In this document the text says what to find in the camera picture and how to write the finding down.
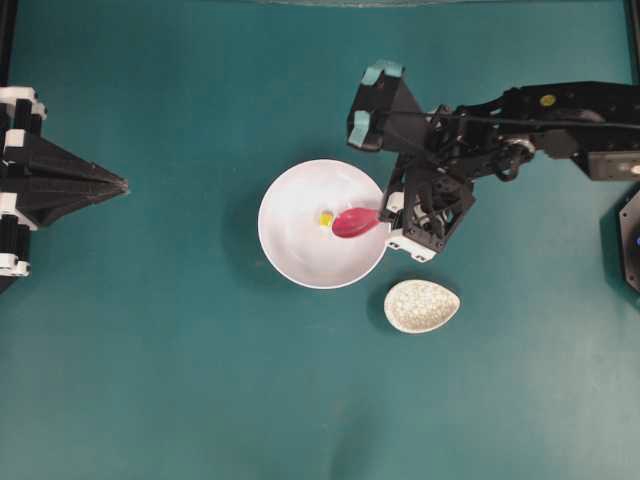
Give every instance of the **white speckled plate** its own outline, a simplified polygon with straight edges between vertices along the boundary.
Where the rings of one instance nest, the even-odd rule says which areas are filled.
[[[425,333],[447,323],[460,308],[451,290],[425,280],[406,280],[395,285],[384,300],[384,313],[404,333]]]

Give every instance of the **black wire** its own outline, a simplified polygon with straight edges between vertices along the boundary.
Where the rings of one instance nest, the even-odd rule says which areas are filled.
[[[423,117],[423,118],[449,118],[458,120],[467,120],[469,122],[476,123],[490,123],[492,125],[524,125],[529,127],[571,127],[571,128],[622,128],[625,130],[640,130],[640,125],[634,125],[632,123],[618,123],[618,122],[579,122],[579,121],[567,121],[567,120],[517,120],[515,118],[501,118],[501,117],[480,117],[476,115],[461,115],[454,113],[422,113],[422,112],[405,112],[400,110],[390,110],[384,112],[385,115],[404,115],[410,117]]]

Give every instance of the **white connector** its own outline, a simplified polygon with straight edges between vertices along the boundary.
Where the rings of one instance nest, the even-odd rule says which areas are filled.
[[[406,252],[409,252],[411,258],[420,263],[429,261],[436,255],[436,252],[434,252],[433,250],[427,247],[423,247],[419,243],[414,242],[410,238],[402,235],[401,228],[391,230],[391,233],[387,237],[386,244],[387,247],[391,248],[392,250],[404,250]]]

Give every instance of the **black device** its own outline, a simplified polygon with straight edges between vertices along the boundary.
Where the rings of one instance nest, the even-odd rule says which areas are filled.
[[[31,233],[128,191],[127,182],[41,137],[47,109],[8,87],[17,0],[0,0],[0,293],[31,272]]]
[[[515,180],[538,150],[591,180],[640,179],[640,87],[578,82],[512,88],[490,102],[424,113],[403,69],[369,67],[347,120],[348,143],[398,158],[380,220],[388,245],[418,261],[441,252],[475,199],[474,180]]]

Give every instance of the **pink spoon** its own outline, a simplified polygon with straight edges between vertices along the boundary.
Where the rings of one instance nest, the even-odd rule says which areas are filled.
[[[341,238],[353,238],[378,225],[378,211],[371,208],[350,208],[333,221],[331,230]]]

